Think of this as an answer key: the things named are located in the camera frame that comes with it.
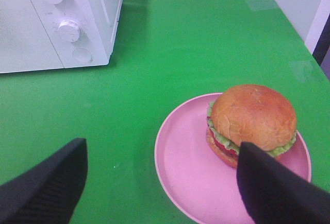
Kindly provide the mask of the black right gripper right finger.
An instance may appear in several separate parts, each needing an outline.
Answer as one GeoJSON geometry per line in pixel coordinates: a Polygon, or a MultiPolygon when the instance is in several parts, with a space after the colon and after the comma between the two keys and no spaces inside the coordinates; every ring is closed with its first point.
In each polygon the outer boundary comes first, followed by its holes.
{"type": "Polygon", "coordinates": [[[245,209],[255,223],[329,223],[329,193],[253,143],[241,144],[236,178],[245,209]]]}

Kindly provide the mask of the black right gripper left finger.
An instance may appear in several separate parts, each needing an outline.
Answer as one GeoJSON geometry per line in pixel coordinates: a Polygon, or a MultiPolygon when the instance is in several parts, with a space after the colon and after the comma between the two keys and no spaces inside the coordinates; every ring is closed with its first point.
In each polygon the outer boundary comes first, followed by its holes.
{"type": "Polygon", "coordinates": [[[1,185],[1,223],[69,223],[87,172],[87,141],[75,138],[1,185]]]}

